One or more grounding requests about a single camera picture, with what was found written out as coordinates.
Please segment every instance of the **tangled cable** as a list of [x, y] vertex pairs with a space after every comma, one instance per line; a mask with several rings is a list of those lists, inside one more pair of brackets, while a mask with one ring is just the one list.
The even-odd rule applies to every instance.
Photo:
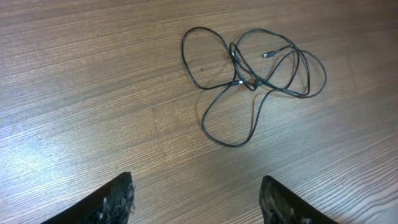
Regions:
[[[220, 38], [220, 40], [221, 40], [222, 43], [224, 44], [224, 47], [225, 47], [225, 49], [227, 50], [229, 56], [231, 57], [231, 61], [232, 61], [233, 65], [234, 65], [235, 73], [234, 73], [234, 77], [233, 77], [232, 81], [226, 82], [226, 83], [223, 83], [223, 84], [219, 84], [219, 85], [215, 85], [215, 86], [211, 86], [211, 87], [203, 87], [203, 86], [199, 85], [199, 83], [197, 83], [196, 80], [193, 78], [192, 73], [191, 73], [191, 71], [190, 71], [190, 69], [189, 69], [189, 67], [188, 67], [188, 63], [187, 63], [187, 61], [185, 60], [184, 45], [185, 45], [185, 40], [187, 39], [189, 33], [191, 33], [191, 32], [194, 31], [194, 30], [197, 30], [197, 29], [202, 29], [202, 30], [210, 31], [211, 33], [213, 33], [214, 35], [216, 35], [218, 38]], [[239, 43], [244, 39], [244, 37], [247, 36], [247, 35], [250, 34], [250, 33], [253, 33], [253, 32], [264, 32], [264, 33], [266, 33], [266, 34], [275, 35], [275, 36], [278, 36], [278, 37], [280, 37], [280, 38], [286, 40], [286, 42], [288, 43], [287, 46], [282, 47], [282, 48], [279, 49], [279, 50], [274, 50], [274, 51], [271, 51], [271, 52], [268, 52], [268, 53], [264, 54], [264, 55], [263, 55], [264, 58], [273, 57], [275, 54], [279, 53], [280, 51], [282, 51], [282, 50], [284, 50], [284, 49], [289, 49], [289, 48], [292, 49], [289, 53], [287, 53], [285, 56], [283, 56], [283, 57], [281, 58], [281, 60], [279, 60], [279, 62], [276, 64], [276, 66], [275, 66], [274, 69], [270, 72], [270, 74], [268, 75], [267, 78], [262, 78], [262, 77], [260, 77], [259, 75], [257, 75], [257, 74], [254, 72], [254, 70], [250, 67], [250, 65], [248, 64], [248, 62], [244, 59], [244, 57], [243, 57], [241, 51], [240, 51], [239, 48], [238, 48]], [[286, 84], [285, 87], [277, 87], [277, 86], [275, 86], [274, 84], [272, 84], [271, 82], [269, 82], [269, 79], [273, 76], [273, 74], [275, 73], [275, 71], [278, 69], [279, 65], [280, 65], [290, 54], [294, 54], [294, 53], [297, 54], [297, 65], [296, 65], [296, 68], [295, 68], [295, 70], [294, 70], [294, 73], [293, 73], [293, 75], [291, 76], [291, 78], [290, 78], [288, 84]], [[309, 68], [309, 66], [308, 66], [308, 60], [307, 60], [307, 57], [305, 56], [305, 54], [307, 54], [307, 55], [313, 57], [313, 58], [320, 64], [320, 66], [321, 66], [321, 68], [322, 68], [322, 70], [323, 70], [323, 73], [325, 74], [325, 81], [323, 82], [322, 87], [321, 87], [316, 93], [311, 94], [311, 95], [310, 95], [310, 68]], [[252, 138], [252, 136], [253, 136], [253, 134], [254, 134], [254, 131], [256, 130], [257, 122], [258, 122], [258, 120], [259, 120], [259, 116], [260, 116], [260, 112], [261, 112], [262, 105], [264, 104], [266, 98], [269, 96], [270, 93], [272, 93], [273, 91], [281, 91], [282, 93], [285, 93], [285, 94], [288, 94], [288, 95], [290, 95], [290, 96], [294, 96], [294, 97], [297, 97], [297, 98], [309, 98], [309, 97], [313, 97], [313, 96], [318, 95], [318, 94], [324, 89], [324, 87], [325, 87], [325, 85], [326, 85], [326, 81], [327, 81], [326, 69], [325, 69], [325, 67], [323, 66], [322, 62], [321, 62], [315, 55], [311, 54], [310, 52], [308, 52], [308, 51], [306, 51], [306, 50], [300, 50], [300, 49], [299, 49], [290, 39], [288, 39], [287, 37], [285, 37], [285, 36], [283, 36], [283, 35], [280, 35], [280, 34], [277, 34], [277, 33], [275, 33], [275, 32], [271, 32], [271, 31], [266, 30], [266, 29], [252, 29], [252, 30], [249, 30], [249, 31], [247, 31], [246, 33], [244, 33], [244, 34], [239, 38], [239, 40], [237, 41], [236, 44], [235, 44], [234, 42], [231, 42], [231, 43], [229, 44], [229, 46], [228, 46], [228, 45], [226, 44], [225, 40], [222, 38], [222, 36], [220, 36], [217, 32], [215, 32], [215, 31], [213, 31], [213, 30], [211, 30], [211, 29], [209, 29], [209, 28], [206, 28], [206, 27], [194, 27], [194, 28], [188, 30], [188, 31], [185, 33], [185, 35], [184, 35], [184, 37], [183, 37], [183, 39], [182, 39], [182, 43], [181, 43], [181, 55], [182, 55], [182, 60], [183, 60], [183, 62], [184, 62], [185, 68], [187, 69], [187, 72], [188, 72], [188, 74], [189, 74], [189, 77], [192, 79], [193, 83], [194, 83], [197, 87], [201, 88], [202, 90], [211, 90], [211, 89], [218, 88], [218, 87], [221, 87], [221, 86], [226, 86], [226, 88], [225, 88], [223, 91], [221, 91], [221, 93], [218, 94], [218, 96], [216, 96], [216, 98], [213, 100], [213, 102], [211, 102], [211, 104], [209, 105], [209, 107], [207, 107], [207, 110], [205, 111], [205, 113], [203, 114], [203, 117], [202, 117], [202, 119], [201, 119], [201, 127], [202, 127], [202, 129], [203, 129], [203, 132], [205, 132], [205, 134], [206, 134], [210, 139], [212, 139], [213, 141], [215, 141], [215, 142], [217, 142], [217, 143], [219, 143], [219, 144], [222, 144], [222, 145], [228, 146], [228, 147], [241, 147], [241, 146], [243, 146], [243, 145], [245, 145], [246, 143], [249, 142], [249, 140]], [[298, 93], [298, 92], [296, 92], [296, 91], [293, 91], [293, 90], [290, 90], [290, 89], [289, 89], [289, 86], [292, 84], [292, 82], [293, 82], [293, 80], [294, 80], [294, 78], [295, 78], [295, 76], [296, 76], [296, 74], [297, 74], [297, 70], [299, 69], [300, 58], [302, 58], [302, 60], [305, 62], [305, 70], [306, 70], [306, 72], [307, 72], [307, 90], [304, 91], [304, 93]], [[244, 72], [246, 72], [247, 74], [253, 76], [253, 77], [254, 77], [254, 81], [253, 81], [252, 83], [249, 82], [249, 81], [247, 81], [247, 80], [242, 76], [241, 70], [244, 71]], [[251, 90], [251, 91], [257, 90], [257, 88], [258, 88], [259, 86], [261, 86], [261, 85], [268, 86], [268, 87], [271, 88], [272, 90], [270, 90], [270, 91], [265, 95], [265, 97], [262, 99], [261, 104], [260, 104], [260, 107], [259, 107], [258, 112], [257, 112], [256, 121], [254, 122], [254, 125], [252, 126], [252, 129], [251, 129], [251, 131], [250, 131], [250, 133], [249, 133], [248, 138], [247, 138], [245, 141], [243, 141], [242, 143], [239, 143], [239, 144], [228, 144], [228, 143], [225, 143], [225, 142], [222, 142], [222, 141], [220, 141], [220, 140], [215, 139], [213, 136], [211, 136], [211, 135], [208, 133], [208, 131], [207, 131], [206, 128], [205, 128], [205, 118], [206, 118], [206, 115], [207, 115], [207, 113], [209, 112], [210, 108], [216, 103], [216, 101], [217, 101], [227, 90], [229, 90], [229, 88], [231, 88], [231, 86], [233, 86], [233, 85], [240, 85], [240, 84], [245, 85], [245, 86], [246, 86], [249, 90]]]

